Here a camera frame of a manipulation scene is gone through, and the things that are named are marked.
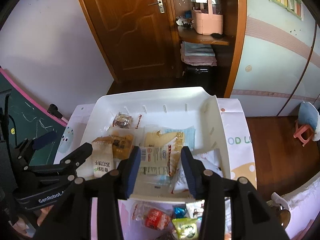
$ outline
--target wooden door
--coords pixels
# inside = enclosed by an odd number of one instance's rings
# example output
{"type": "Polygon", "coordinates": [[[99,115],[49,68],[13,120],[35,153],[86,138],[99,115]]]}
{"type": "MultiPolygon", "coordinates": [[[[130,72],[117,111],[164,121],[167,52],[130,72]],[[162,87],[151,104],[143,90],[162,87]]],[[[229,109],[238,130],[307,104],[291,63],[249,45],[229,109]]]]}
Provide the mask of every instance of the wooden door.
{"type": "Polygon", "coordinates": [[[157,0],[80,0],[118,81],[175,76],[169,6],[162,1],[165,13],[150,5],[157,0]]]}

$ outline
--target pink plastic stool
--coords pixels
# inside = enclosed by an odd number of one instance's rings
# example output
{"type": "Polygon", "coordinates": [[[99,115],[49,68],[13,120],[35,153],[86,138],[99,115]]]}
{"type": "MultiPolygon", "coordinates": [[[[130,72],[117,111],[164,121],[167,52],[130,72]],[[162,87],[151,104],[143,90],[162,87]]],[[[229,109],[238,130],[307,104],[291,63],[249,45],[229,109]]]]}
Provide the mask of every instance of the pink plastic stool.
{"type": "Polygon", "coordinates": [[[296,132],[293,134],[293,137],[298,138],[302,142],[303,147],[307,144],[308,141],[310,141],[310,139],[313,137],[313,134],[314,132],[310,125],[304,124],[298,127],[298,120],[296,120],[296,132]],[[307,140],[303,139],[301,136],[304,132],[307,132],[307,140]]]}

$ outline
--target blue gripper pad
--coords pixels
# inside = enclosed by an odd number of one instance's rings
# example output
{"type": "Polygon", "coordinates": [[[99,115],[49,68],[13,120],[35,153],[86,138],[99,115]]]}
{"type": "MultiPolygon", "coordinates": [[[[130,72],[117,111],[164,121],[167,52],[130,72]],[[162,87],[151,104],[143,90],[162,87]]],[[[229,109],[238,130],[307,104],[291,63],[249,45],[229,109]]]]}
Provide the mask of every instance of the blue gripper pad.
{"type": "Polygon", "coordinates": [[[141,161],[141,150],[138,146],[132,149],[129,159],[127,159],[122,174],[122,184],[124,185],[125,198],[129,198],[133,192],[134,184],[139,171],[141,161]]]}
{"type": "Polygon", "coordinates": [[[203,198],[205,189],[202,184],[201,176],[204,171],[202,162],[195,160],[189,147],[184,146],[181,150],[181,163],[186,176],[189,192],[195,199],[203,198]]]}
{"type": "Polygon", "coordinates": [[[37,139],[33,140],[32,149],[33,150],[40,150],[44,146],[52,143],[56,140],[57,133],[55,131],[48,132],[37,139]]]}

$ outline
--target shelf board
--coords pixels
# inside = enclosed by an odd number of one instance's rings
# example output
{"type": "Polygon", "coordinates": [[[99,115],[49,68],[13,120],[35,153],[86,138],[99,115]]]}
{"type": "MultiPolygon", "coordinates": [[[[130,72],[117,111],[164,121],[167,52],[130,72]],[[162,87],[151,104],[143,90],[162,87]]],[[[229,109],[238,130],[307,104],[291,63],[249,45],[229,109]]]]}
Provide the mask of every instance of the shelf board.
{"type": "Polygon", "coordinates": [[[184,28],[183,26],[178,26],[178,33],[181,40],[190,43],[225,46],[228,46],[230,44],[227,37],[223,37],[222,39],[216,39],[213,38],[211,35],[202,35],[197,33],[194,29],[184,28]]]}

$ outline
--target pink basket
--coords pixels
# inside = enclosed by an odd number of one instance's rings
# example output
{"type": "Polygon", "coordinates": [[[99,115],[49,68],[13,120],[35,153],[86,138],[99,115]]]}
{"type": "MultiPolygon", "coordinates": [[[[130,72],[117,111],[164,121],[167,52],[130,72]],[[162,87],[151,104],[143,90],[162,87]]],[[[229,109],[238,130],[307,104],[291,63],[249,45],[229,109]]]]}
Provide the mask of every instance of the pink basket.
{"type": "Polygon", "coordinates": [[[223,15],[213,14],[212,1],[207,0],[209,13],[203,13],[204,6],[200,3],[201,10],[192,10],[192,20],[194,20],[194,28],[197,33],[210,35],[212,33],[222,34],[223,15]]]}

